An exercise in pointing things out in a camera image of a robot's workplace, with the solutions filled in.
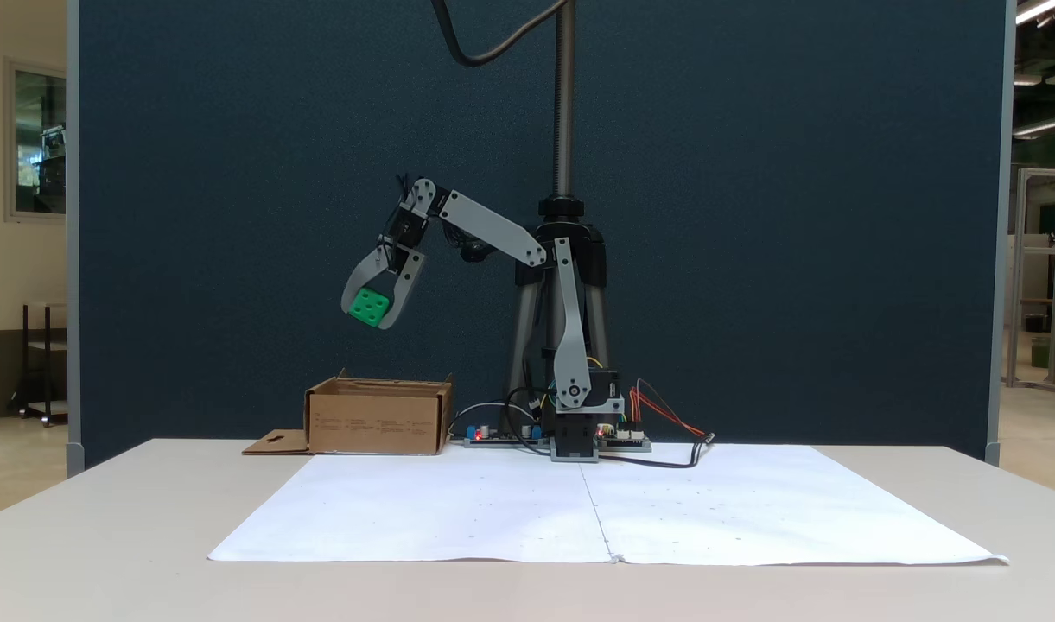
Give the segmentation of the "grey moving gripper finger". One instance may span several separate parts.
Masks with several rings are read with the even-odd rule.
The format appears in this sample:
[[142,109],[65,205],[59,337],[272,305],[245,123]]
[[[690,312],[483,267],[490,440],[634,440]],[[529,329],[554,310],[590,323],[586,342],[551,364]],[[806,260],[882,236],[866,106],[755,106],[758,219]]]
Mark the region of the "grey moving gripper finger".
[[427,256],[419,251],[394,251],[394,267],[389,269],[396,277],[390,295],[391,304],[378,323],[378,329],[389,330],[404,314],[406,304],[411,299],[413,287],[419,281],[425,261]]

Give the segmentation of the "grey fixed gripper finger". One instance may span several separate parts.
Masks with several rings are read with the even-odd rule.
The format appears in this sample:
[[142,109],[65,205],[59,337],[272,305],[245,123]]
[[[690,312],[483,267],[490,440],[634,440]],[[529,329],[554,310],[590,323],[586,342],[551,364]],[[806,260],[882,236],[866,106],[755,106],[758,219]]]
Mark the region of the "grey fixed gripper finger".
[[378,279],[382,273],[392,273],[394,260],[386,258],[384,248],[380,244],[361,260],[351,272],[340,300],[341,310],[350,315],[385,315],[391,304],[389,296],[379,294],[370,289],[370,283]]

